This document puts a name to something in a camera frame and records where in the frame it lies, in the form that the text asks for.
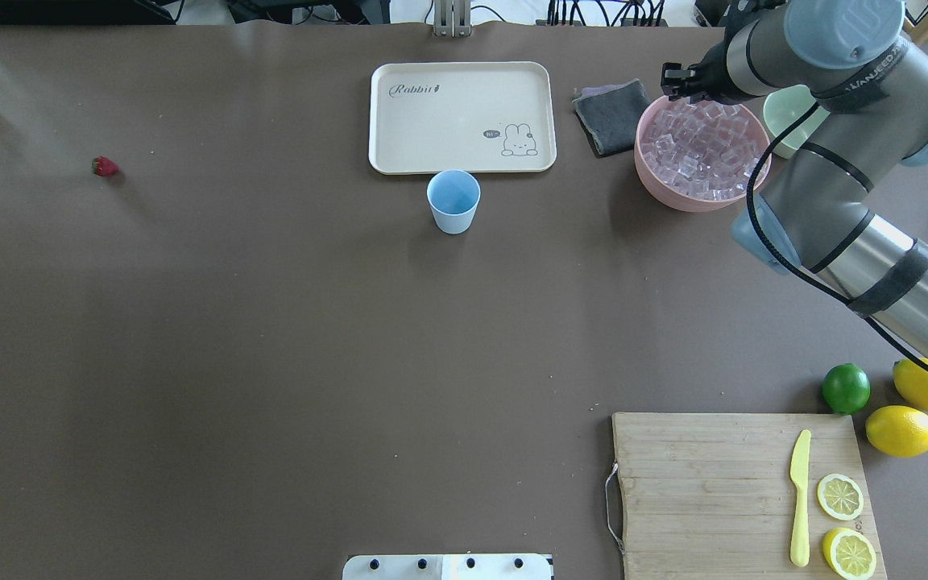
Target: halved lemon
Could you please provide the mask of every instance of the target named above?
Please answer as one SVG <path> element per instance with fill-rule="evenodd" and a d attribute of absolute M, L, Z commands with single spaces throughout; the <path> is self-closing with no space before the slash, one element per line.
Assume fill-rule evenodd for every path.
<path fill-rule="evenodd" d="M 833 528 L 822 538 L 822 555 L 846 580 L 866 580 L 876 572 L 876 550 L 861 533 L 850 528 Z"/>
<path fill-rule="evenodd" d="M 830 516 L 849 521 L 861 515 L 865 494 L 845 474 L 828 474 L 818 482 L 818 504 Z"/>

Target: knife handle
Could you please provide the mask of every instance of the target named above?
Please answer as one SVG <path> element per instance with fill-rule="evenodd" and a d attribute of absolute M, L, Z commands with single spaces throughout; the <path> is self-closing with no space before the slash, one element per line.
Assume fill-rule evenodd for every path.
<path fill-rule="evenodd" d="M 810 550 L 807 547 L 807 492 L 797 488 L 797 506 L 793 513 L 793 533 L 789 535 L 789 561 L 799 568 L 807 566 Z"/>

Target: blue cup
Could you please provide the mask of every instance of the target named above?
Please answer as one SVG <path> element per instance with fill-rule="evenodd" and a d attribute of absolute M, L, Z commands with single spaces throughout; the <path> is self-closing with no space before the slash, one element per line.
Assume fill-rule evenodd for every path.
<path fill-rule="evenodd" d="M 460 169 L 436 173 L 428 181 L 432 217 L 435 217 L 435 225 L 447 234 L 460 234 L 471 225 L 479 198 L 482 198 L 479 181 Z"/>

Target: bunny drawing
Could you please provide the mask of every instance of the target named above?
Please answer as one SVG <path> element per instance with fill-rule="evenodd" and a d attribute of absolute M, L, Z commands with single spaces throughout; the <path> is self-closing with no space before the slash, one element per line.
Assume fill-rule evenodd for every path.
<path fill-rule="evenodd" d="M 526 122 L 520 125 L 507 125 L 503 129 L 503 151 L 501 155 L 538 155 L 532 128 Z"/>

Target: yellow knife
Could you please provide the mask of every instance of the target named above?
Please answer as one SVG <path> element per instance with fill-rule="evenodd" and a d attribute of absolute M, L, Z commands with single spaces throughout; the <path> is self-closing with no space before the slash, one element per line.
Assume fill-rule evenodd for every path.
<path fill-rule="evenodd" d="M 797 506 L 793 513 L 793 533 L 789 536 L 789 561 L 807 566 L 810 550 L 807 547 L 807 455 L 811 449 L 811 432 L 800 432 L 793 445 L 793 458 L 789 460 L 789 478 L 797 488 Z"/>

